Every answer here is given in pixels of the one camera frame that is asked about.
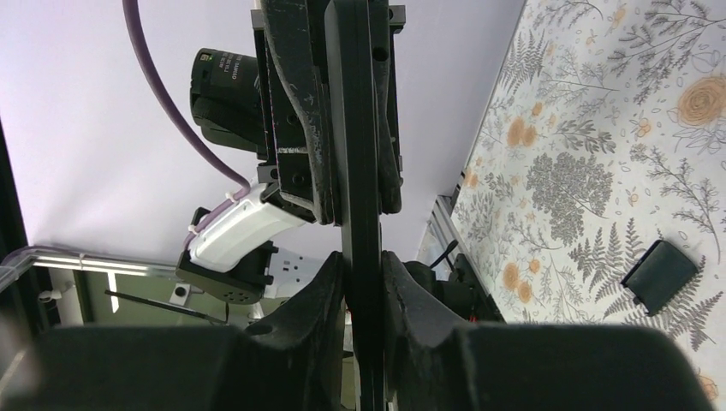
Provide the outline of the black battery cover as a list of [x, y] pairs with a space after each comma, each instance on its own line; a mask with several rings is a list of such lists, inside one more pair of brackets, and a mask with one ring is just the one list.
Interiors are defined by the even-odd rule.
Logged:
[[680, 249], [665, 240], [657, 240], [646, 250], [620, 281], [633, 294], [635, 305], [646, 316], [657, 315], [669, 301], [699, 272], [697, 265]]

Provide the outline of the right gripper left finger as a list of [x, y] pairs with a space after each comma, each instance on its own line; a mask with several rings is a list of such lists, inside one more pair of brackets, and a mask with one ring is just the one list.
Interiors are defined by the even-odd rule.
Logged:
[[343, 256], [274, 312], [234, 325], [57, 328], [1, 381], [4, 410], [337, 410]]

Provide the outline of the black remote control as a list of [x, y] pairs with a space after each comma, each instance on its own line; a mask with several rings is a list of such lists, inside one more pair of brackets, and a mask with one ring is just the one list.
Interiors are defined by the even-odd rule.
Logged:
[[324, 17], [342, 212], [345, 299], [359, 364], [360, 409], [385, 410], [378, 126], [366, 1], [332, 1]]

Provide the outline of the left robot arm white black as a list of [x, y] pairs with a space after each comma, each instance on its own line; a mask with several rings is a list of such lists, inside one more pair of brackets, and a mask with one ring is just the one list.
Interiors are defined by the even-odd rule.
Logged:
[[381, 298], [384, 214], [402, 208], [394, 37], [406, 11], [387, 1], [264, 1], [250, 56], [193, 59], [184, 134], [241, 186], [192, 228], [188, 257], [230, 271], [304, 223], [342, 233], [348, 300]]

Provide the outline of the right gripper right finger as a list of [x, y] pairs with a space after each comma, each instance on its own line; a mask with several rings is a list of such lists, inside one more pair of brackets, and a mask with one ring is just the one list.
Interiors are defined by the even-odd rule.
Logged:
[[386, 390], [401, 410], [709, 410], [685, 355], [660, 331], [466, 321], [392, 252]]

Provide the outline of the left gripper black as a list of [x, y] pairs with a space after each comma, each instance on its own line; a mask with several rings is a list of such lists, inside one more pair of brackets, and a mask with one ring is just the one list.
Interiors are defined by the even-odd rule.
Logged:
[[372, 174], [378, 211], [401, 211], [394, 37], [405, 23], [405, 7], [388, 1], [263, 1], [253, 12], [265, 200], [340, 224]]

